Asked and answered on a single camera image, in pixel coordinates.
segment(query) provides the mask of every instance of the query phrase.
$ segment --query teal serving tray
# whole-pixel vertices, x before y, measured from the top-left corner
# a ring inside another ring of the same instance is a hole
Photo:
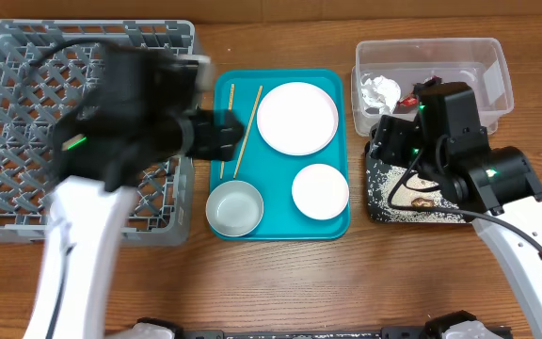
[[[303,215],[292,199],[294,178],[300,170],[311,164],[330,165],[339,170],[348,182],[343,84],[336,73],[328,70],[227,72],[216,81],[215,110],[228,108],[231,84],[234,84],[232,110],[237,119],[247,126],[259,86],[263,85],[261,102],[269,91],[289,82],[315,85],[332,98],[339,116],[336,135],[317,153],[305,156],[286,155],[267,145],[259,133],[255,117],[235,180],[251,183],[261,192],[264,204],[263,219],[253,232],[241,237],[226,237],[213,229],[219,237],[228,240],[330,240],[343,235],[350,226],[350,203],[335,218],[314,220]],[[211,192],[222,183],[233,180],[240,149],[241,143],[236,148],[235,160],[225,164],[223,179],[220,179],[221,163],[219,161],[211,163]]]

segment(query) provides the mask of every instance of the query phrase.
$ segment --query dish rack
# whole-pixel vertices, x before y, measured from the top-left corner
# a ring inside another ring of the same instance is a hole
[[[57,43],[80,38],[201,54],[188,21],[0,20],[0,242],[45,237],[46,178],[53,124],[94,88],[103,71],[101,46],[69,47],[40,67],[28,94],[21,93],[29,62]],[[124,242],[175,246],[189,234],[194,168],[173,157],[140,175],[139,202],[122,229]]]

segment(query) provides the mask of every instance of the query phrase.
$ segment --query wooden tabletop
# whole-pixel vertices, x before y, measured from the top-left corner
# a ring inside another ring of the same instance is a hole
[[[192,230],[178,248],[122,248],[106,328],[142,316],[224,331],[363,330],[421,325],[467,310],[517,338],[530,330],[496,260],[471,227],[373,223],[364,207],[364,137],[355,133],[350,71],[362,40],[493,37],[516,108],[491,146],[513,145],[542,180],[542,17],[197,25],[219,73],[328,68],[344,84],[352,224],[331,242],[228,242],[208,229],[209,164],[196,162]],[[212,107],[213,93],[204,98]],[[31,315],[42,246],[0,244],[0,337],[18,338]]]

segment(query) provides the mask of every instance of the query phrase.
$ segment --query chopstick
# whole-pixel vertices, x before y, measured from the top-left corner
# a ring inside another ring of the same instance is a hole
[[[235,84],[231,84],[231,93],[230,93],[230,106],[229,110],[233,107],[233,91],[235,90]],[[221,162],[221,178],[223,179],[223,174],[225,173],[225,161]]]
[[[263,92],[263,85],[259,87],[259,94],[257,94],[256,101],[254,102],[254,107],[252,107],[250,122],[248,123],[248,129],[246,130],[246,135],[244,136],[244,142],[242,142],[242,150],[240,151],[240,156],[237,158],[237,166],[235,166],[233,179],[235,179],[235,176],[237,175],[237,171],[240,169],[240,164],[242,163],[242,155],[244,155],[244,149],[246,147],[246,143],[248,142],[248,136],[250,135],[250,127],[252,127],[252,121],[254,121],[254,115],[256,114],[256,108],[259,106],[259,100],[261,99],[262,92]]]

